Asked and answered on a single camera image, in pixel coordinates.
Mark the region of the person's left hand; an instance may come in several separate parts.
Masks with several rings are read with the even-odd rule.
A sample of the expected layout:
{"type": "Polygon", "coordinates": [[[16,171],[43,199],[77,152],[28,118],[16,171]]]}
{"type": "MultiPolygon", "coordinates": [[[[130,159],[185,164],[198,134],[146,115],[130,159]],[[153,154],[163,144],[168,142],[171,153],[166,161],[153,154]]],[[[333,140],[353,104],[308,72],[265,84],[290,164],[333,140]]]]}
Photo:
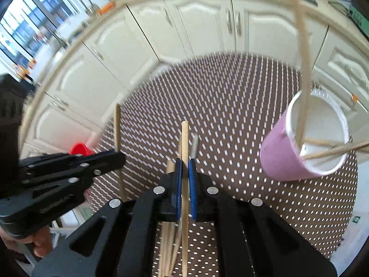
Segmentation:
{"type": "Polygon", "coordinates": [[[3,229],[1,229],[1,238],[8,249],[21,253],[18,243],[33,244],[33,252],[37,257],[44,258],[53,250],[52,237],[49,226],[44,226],[36,233],[23,239],[15,239],[3,229]]]}

